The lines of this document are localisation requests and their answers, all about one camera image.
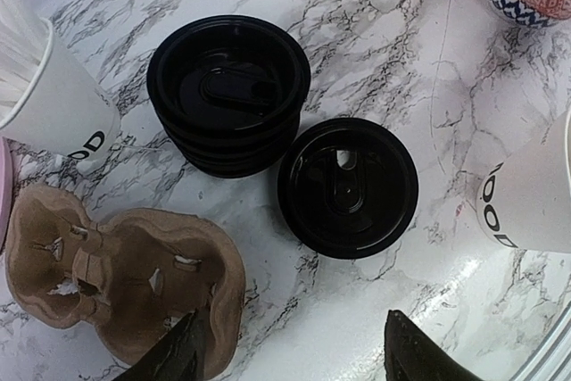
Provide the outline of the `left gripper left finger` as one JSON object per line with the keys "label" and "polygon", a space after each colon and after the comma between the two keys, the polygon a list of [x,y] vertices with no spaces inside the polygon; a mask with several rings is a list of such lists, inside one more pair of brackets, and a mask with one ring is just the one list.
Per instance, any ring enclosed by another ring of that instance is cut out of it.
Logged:
{"label": "left gripper left finger", "polygon": [[116,381],[204,380],[206,311],[186,314],[134,366]]}

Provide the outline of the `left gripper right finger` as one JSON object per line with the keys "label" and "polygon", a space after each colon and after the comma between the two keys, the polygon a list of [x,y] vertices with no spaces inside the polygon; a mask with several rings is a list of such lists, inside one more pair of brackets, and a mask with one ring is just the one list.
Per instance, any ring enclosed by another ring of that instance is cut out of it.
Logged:
{"label": "left gripper right finger", "polygon": [[402,311],[388,311],[384,349],[387,380],[477,380]]}

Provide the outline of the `black cup lid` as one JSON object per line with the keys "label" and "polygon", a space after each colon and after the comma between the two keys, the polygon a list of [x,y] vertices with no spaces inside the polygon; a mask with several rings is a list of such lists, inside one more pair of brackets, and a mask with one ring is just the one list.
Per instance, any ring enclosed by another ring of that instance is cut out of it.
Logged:
{"label": "black cup lid", "polygon": [[418,204],[418,173],[405,145],[360,118],[305,130],[277,175],[279,208],[292,233],[330,258],[366,258],[404,234]]}

